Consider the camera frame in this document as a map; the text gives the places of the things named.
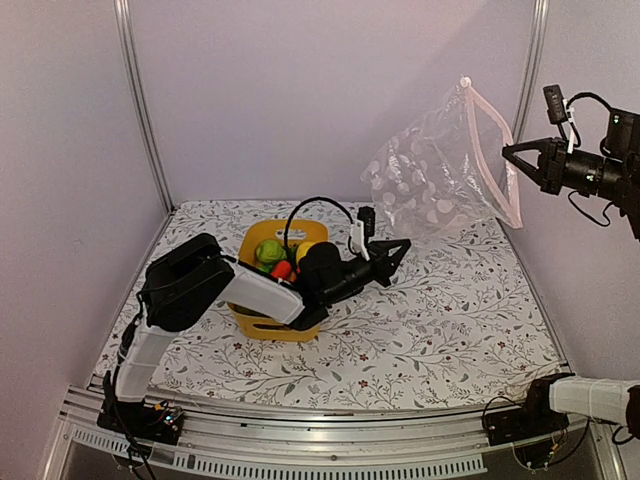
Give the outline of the clear zip top bag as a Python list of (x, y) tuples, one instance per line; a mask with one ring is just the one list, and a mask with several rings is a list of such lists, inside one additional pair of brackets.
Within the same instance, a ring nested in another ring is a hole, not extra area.
[(508, 122), (463, 76), (378, 150), (361, 179), (393, 233), (422, 243), (480, 221), (523, 226)]

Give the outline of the green apple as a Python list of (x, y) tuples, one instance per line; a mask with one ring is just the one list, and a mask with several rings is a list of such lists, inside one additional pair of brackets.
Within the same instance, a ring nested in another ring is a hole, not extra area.
[(287, 259), (287, 252), (283, 245), (275, 239), (262, 240), (254, 251), (255, 258), (261, 264), (277, 264)]

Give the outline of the yellow plastic basket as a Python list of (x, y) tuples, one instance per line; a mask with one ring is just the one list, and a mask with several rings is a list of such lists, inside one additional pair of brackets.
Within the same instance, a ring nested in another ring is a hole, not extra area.
[[(252, 225), (241, 244), (238, 258), (252, 266), (265, 265), (257, 256), (256, 251), (263, 241), (276, 242), (284, 246), (284, 219), (265, 220)], [(321, 222), (314, 220), (294, 220), (288, 232), (288, 247), (295, 250), (305, 242), (328, 242), (329, 232)], [(309, 342), (319, 333), (320, 326), (316, 325), (306, 331), (296, 331), (285, 325), (279, 324), (270, 317), (266, 317), (246, 307), (238, 307), (228, 303), (237, 324), (245, 336), (255, 340), (280, 341), (280, 342)]]

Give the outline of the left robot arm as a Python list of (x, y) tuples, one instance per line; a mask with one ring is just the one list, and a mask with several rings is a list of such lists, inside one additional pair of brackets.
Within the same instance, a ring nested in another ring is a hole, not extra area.
[(171, 341), (194, 326), (217, 301), (247, 308), (295, 331), (324, 321), (330, 309), (376, 282), (391, 284), (408, 239), (372, 241), (366, 254), (344, 260), (336, 245), (319, 242), (302, 257), (294, 283), (275, 279), (222, 252), (200, 234), (154, 261), (137, 294), (139, 311), (121, 337), (117, 365), (103, 381), (111, 419), (128, 434), (148, 426), (144, 400)]

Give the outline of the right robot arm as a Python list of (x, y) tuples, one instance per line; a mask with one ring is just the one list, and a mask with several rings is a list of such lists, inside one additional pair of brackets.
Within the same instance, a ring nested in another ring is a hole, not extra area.
[(574, 375), (543, 381), (517, 427), (537, 436), (556, 412), (639, 434), (639, 116), (604, 110), (603, 137), (560, 133), (504, 147), (527, 225), (508, 238)]

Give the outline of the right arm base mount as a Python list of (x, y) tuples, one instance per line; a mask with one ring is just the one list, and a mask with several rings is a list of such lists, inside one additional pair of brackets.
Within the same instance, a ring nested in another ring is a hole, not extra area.
[(569, 427), (568, 416), (551, 409), (550, 388), (554, 382), (569, 376), (570, 373), (556, 373), (533, 380), (521, 404), (506, 396), (491, 399), (481, 416), (489, 444), (512, 444), (547, 436), (542, 442), (517, 447), (514, 455), (527, 469), (550, 467)]

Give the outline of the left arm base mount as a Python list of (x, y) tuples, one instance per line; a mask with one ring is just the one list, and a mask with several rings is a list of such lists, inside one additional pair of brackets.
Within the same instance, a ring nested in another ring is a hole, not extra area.
[(177, 445), (184, 424), (184, 410), (170, 406), (166, 400), (154, 405), (144, 399), (135, 402), (121, 401), (116, 397), (115, 374), (106, 373), (102, 381), (104, 401), (97, 419), (97, 426), (121, 433), (135, 440), (149, 440), (168, 445)]

